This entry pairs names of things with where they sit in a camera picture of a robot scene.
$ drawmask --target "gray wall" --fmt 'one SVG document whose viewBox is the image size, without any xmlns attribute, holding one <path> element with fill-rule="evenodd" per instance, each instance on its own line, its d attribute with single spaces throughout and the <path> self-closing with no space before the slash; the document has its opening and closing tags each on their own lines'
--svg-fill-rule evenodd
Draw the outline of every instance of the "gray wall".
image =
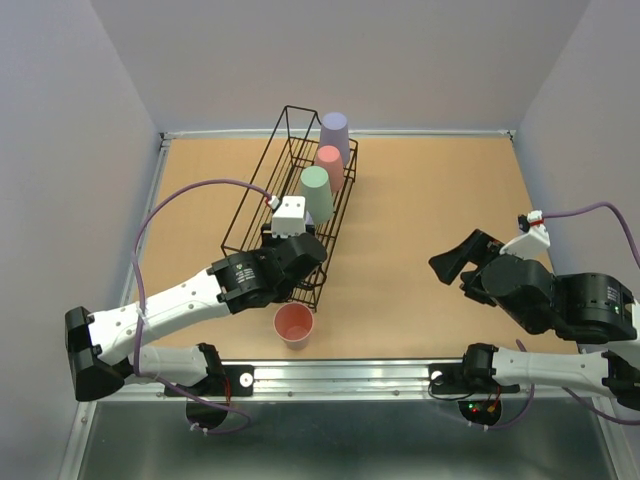
<svg viewBox="0 0 640 480">
<path fill-rule="evenodd" d="M 117 301 L 157 130 L 88 0 L 0 6 L 0 470 L 57 478 L 64 313 Z"/>
<path fill-rule="evenodd" d="M 515 145 L 536 207 L 564 210 L 608 200 L 640 240 L 639 25 L 637 0 L 593 0 L 527 111 Z M 608 273 L 640 296 L 640 271 L 610 212 L 548 225 L 558 273 Z M 640 429 L 626 433 L 639 461 Z"/>
<path fill-rule="evenodd" d="M 515 128 L 588 0 L 92 0 L 160 130 Z"/>
</svg>

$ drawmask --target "pink cup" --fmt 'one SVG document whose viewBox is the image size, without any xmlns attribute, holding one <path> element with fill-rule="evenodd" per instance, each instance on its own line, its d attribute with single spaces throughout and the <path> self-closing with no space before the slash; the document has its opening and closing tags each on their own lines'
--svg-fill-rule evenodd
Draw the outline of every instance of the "pink cup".
<svg viewBox="0 0 640 480">
<path fill-rule="evenodd" d="M 313 313 L 301 303 L 287 303 L 276 312 L 273 326 L 288 348 L 302 350 L 309 344 Z"/>
<path fill-rule="evenodd" d="M 333 145 L 320 147 L 316 152 L 315 165 L 324 168 L 329 174 L 331 192 L 336 193 L 344 184 L 344 172 L 340 150 Z"/>
</svg>

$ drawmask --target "wire rack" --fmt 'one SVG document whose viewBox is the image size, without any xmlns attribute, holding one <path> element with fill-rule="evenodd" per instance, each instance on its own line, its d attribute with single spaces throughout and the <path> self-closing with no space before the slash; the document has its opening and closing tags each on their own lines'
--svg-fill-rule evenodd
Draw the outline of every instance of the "wire rack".
<svg viewBox="0 0 640 480">
<path fill-rule="evenodd" d="M 320 127 L 317 111 L 291 105 L 284 107 L 251 183 L 264 187 L 279 198 L 296 195 L 302 171 L 313 165 Z M 318 308 L 327 281 L 333 250 L 356 181 L 358 142 L 350 139 L 349 143 L 351 158 L 344 168 L 344 185 L 333 194 L 333 216 L 315 229 L 316 237 L 327 249 L 327 260 L 294 289 L 289 299 L 304 303 L 313 311 Z M 244 193 L 221 245 L 225 256 L 262 246 L 262 228 L 271 221 L 271 209 L 256 197 L 249 192 Z"/>
</svg>

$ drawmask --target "white arm segment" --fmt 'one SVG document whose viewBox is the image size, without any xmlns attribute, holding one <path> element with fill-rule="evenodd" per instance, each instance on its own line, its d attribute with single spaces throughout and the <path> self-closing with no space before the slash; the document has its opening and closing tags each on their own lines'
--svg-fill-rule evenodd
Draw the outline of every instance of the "white arm segment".
<svg viewBox="0 0 640 480">
<path fill-rule="evenodd" d="M 210 318 L 230 315 L 226 303 L 219 303 L 220 285 L 206 269 L 195 277 L 147 299 L 142 345 Z M 98 358 L 114 365 L 133 352 L 138 304 L 95 312 L 89 325 L 93 345 L 100 345 Z"/>
<path fill-rule="evenodd" d="M 133 354 L 129 355 L 133 365 Z M 191 387 L 207 377 L 207 361 L 198 347 L 163 348 L 148 345 L 140 349 L 140 372 L 144 377 L 130 375 L 125 384 L 155 382 L 157 377 Z"/>
<path fill-rule="evenodd" d="M 501 255 L 515 255 L 525 260 L 535 259 L 551 245 L 549 232 L 542 222 L 542 212 L 534 210 L 527 215 L 527 221 L 534 225 L 529 231 L 517 236 L 500 249 Z"/>
<path fill-rule="evenodd" d="M 493 379 L 500 385 L 550 385 L 588 390 L 614 397 L 602 379 L 609 376 L 609 361 L 599 352 L 557 355 L 517 352 L 500 348 L 493 354 Z"/>
</svg>

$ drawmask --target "cup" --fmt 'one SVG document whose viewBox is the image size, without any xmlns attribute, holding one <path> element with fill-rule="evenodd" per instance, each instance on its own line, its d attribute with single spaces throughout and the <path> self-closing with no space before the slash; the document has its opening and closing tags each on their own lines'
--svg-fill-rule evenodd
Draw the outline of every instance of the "cup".
<svg viewBox="0 0 640 480">
<path fill-rule="evenodd" d="M 302 350 L 309 344 L 313 313 L 302 303 L 287 303 L 273 317 L 273 327 L 287 348 Z"/>
<path fill-rule="evenodd" d="M 333 145 L 340 151 L 342 164 L 346 167 L 351 160 L 351 148 L 349 147 L 349 125 L 347 117 L 342 113 L 331 112 L 322 117 L 320 127 L 320 140 L 318 147 Z"/>
<path fill-rule="evenodd" d="M 316 227 L 332 217 L 333 197 L 329 174 L 324 168 L 314 165 L 302 171 L 300 194 L 305 198 L 307 212 Z"/>
<path fill-rule="evenodd" d="M 314 164 L 324 168 L 329 174 L 329 186 L 333 193 L 342 188 L 344 184 L 344 166 L 342 165 L 340 150 L 333 145 L 325 145 L 318 148 Z"/>
</svg>

